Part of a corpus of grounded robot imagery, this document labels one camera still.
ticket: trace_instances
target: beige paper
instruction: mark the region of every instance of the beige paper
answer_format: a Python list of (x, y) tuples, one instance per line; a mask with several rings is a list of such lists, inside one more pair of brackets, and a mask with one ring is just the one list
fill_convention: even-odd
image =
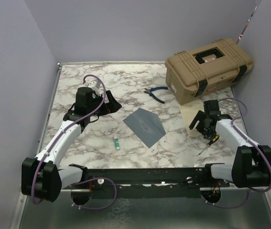
[(193, 121), (194, 117), (198, 113), (199, 110), (204, 111), (203, 102), (200, 99), (196, 99), (184, 105), (179, 105), (183, 121), (190, 137), (197, 137), (200, 133), (193, 128), (192, 130), (189, 129), (189, 125)]

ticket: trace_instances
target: glue stick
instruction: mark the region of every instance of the glue stick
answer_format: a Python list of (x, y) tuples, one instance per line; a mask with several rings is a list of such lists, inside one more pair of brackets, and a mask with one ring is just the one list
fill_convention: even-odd
[(120, 149), (120, 144), (118, 142), (117, 135), (114, 135), (114, 144), (115, 144), (115, 149), (119, 150)]

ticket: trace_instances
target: white bolt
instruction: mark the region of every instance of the white bolt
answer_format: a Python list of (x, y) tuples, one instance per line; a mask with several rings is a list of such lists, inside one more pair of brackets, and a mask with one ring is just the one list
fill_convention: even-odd
[(100, 185), (102, 185), (104, 182), (105, 182), (104, 179), (98, 179), (97, 180), (97, 183), (100, 184)]
[(186, 181), (187, 181), (188, 184), (191, 184), (192, 183), (192, 177), (187, 177)]

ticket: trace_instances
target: toolbox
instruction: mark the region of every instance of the toolbox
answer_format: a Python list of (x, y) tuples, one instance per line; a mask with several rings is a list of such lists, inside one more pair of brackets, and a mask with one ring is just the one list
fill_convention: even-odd
[(237, 83), (253, 68), (253, 59), (233, 39), (221, 39), (165, 62), (166, 84), (179, 104)]

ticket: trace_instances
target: gray floor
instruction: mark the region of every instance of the gray floor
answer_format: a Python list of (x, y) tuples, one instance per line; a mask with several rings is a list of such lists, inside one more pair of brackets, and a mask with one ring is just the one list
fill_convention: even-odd
[[(219, 203), (227, 206), (244, 200), (246, 190), (223, 190)], [(20, 229), (271, 229), (271, 215), (264, 194), (252, 193), (238, 209), (208, 206), (202, 199), (118, 199), (101, 211), (71, 207), (70, 193), (54, 203), (33, 205), (27, 198)], [(102, 206), (108, 200), (90, 204)]]

